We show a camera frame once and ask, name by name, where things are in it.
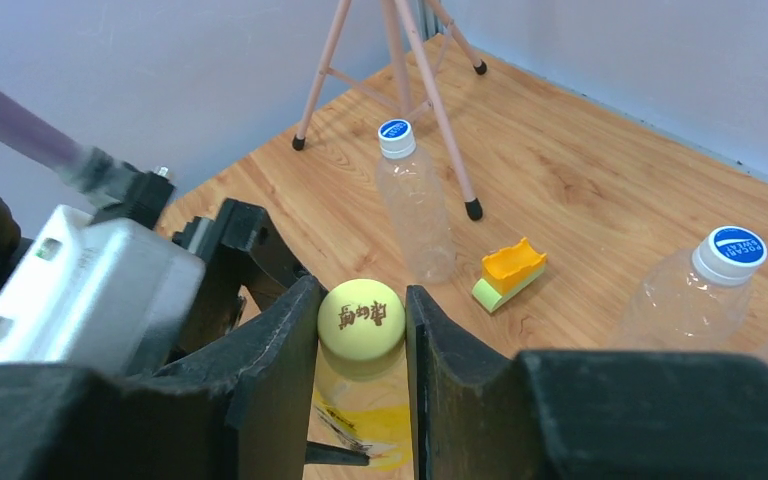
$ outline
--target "tripod foot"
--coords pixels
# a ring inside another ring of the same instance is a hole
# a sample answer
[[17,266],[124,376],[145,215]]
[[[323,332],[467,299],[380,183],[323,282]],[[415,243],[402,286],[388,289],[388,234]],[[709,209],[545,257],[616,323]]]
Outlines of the tripod foot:
[[470,220],[477,222],[484,216],[484,209],[481,208],[481,202],[476,198],[471,202],[464,202],[466,204],[466,214]]
[[487,63],[485,63],[484,60],[481,61],[481,65],[472,68],[475,69],[475,73],[479,75],[484,75],[487,73]]
[[304,138],[293,135],[293,150],[301,152],[304,149]]

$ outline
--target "tripod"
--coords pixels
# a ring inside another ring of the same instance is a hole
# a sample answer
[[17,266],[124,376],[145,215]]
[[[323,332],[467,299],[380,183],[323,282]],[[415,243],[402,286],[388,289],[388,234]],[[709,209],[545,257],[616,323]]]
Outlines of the tripod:
[[[396,79],[398,88],[398,103],[396,103],[385,95],[376,92],[366,85],[350,78],[345,73],[331,67],[331,60],[334,57],[334,51],[337,48],[337,41],[340,39],[340,32],[343,30],[343,24],[346,21],[346,15],[349,12],[349,6],[351,6],[352,3],[352,0],[340,0],[339,5],[337,6],[337,13],[334,15],[334,21],[331,24],[331,30],[328,33],[328,39],[325,41],[325,49],[322,51],[322,57],[319,60],[319,68],[313,79],[313,86],[310,89],[310,95],[308,96],[307,104],[305,105],[302,120],[299,122],[296,135],[293,137],[293,148],[299,151],[304,148],[307,127],[310,125],[310,118],[313,116],[313,109],[316,106],[316,102],[319,100],[319,95],[322,91],[322,85],[325,83],[326,75],[333,75],[359,91],[369,95],[383,105],[394,108],[399,115],[408,121],[412,121],[429,109],[433,110],[437,117],[437,124],[440,127],[440,133],[443,135],[446,149],[452,159],[455,175],[458,178],[458,183],[460,183],[467,215],[472,220],[479,220],[484,215],[484,212],[481,208],[481,203],[478,201],[478,198],[475,196],[475,192],[472,189],[472,182],[464,167],[463,157],[461,157],[460,149],[455,141],[452,125],[449,123],[449,117],[446,115],[446,110],[443,108],[443,99],[440,97],[440,91],[437,89],[437,84],[434,78],[437,75],[437,70],[440,68],[440,63],[443,61],[443,55],[452,38],[454,38],[455,42],[460,46],[461,50],[463,50],[469,61],[472,63],[475,73],[484,75],[487,72],[487,64],[475,53],[469,45],[469,42],[466,41],[463,33],[461,33],[460,29],[455,25],[455,21],[448,12],[446,12],[439,0],[424,0],[424,2],[431,7],[431,10],[434,11],[434,14],[446,28],[446,37],[443,42],[443,47],[440,49],[437,62],[433,67],[425,54],[422,38],[419,36],[419,29],[413,18],[409,0],[381,0],[381,7],[384,11],[384,24],[387,28],[387,43],[390,50],[393,76]],[[402,26],[407,33],[408,41],[414,52],[416,64],[419,68],[420,75],[422,76],[422,83],[425,85],[427,95],[426,99],[416,107],[412,105],[411,101],[407,62],[402,46],[402,38],[399,34],[399,20],[401,20]]]

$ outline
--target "white wall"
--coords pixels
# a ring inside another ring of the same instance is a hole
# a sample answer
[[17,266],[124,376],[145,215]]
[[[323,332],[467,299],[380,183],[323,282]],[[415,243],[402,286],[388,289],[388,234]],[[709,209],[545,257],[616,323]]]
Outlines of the white wall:
[[480,49],[768,180],[768,0],[444,0]]
[[[77,141],[188,191],[298,122],[337,1],[0,0],[0,89]],[[377,1],[356,1],[335,65],[388,61]],[[321,102],[345,90],[326,82]],[[33,236],[57,203],[89,208],[0,144],[0,195]]]

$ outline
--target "wooden floor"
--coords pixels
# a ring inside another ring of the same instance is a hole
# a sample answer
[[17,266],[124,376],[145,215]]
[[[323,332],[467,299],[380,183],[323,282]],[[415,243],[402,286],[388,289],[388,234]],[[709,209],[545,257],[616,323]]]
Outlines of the wooden floor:
[[[427,44],[433,59],[442,44]],[[598,348],[646,270],[713,228],[738,224],[768,244],[768,185],[484,56],[477,76],[456,47],[438,76],[446,109],[485,218],[464,212],[432,114],[415,124],[435,157],[458,246],[451,284],[429,287],[448,314],[505,355],[525,348]],[[422,92],[411,68],[417,99]],[[389,69],[369,86],[395,98]],[[167,210],[171,234],[195,215],[214,215],[225,197],[265,206],[287,243],[329,288],[357,277],[401,295],[412,283],[378,199],[376,129],[393,114],[350,91],[314,114],[303,152],[288,130]],[[496,314],[470,296],[481,257],[528,237],[549,256],[546,273]],[[748,323],[729,348],[768,339],[768,260],[755,280]],[[313,437],[322,431],[312,425]],[[305,478],[413,478],[307,467]]]

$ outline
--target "white bottle cap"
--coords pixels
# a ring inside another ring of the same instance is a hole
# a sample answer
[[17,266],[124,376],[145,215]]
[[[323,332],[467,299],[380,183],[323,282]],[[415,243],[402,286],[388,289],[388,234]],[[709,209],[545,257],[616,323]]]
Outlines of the white bottle cap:
[[407,120],[400,118],[381,125],[378,129],[378,143],[381,144],[381,154],[384,158],[391,160],[405,158],[416,150],[413,128]]
[[736,287],[752,278],[767,259],[761,237],[741,227],[720,227],[693,251],[693,266],[705,280]]

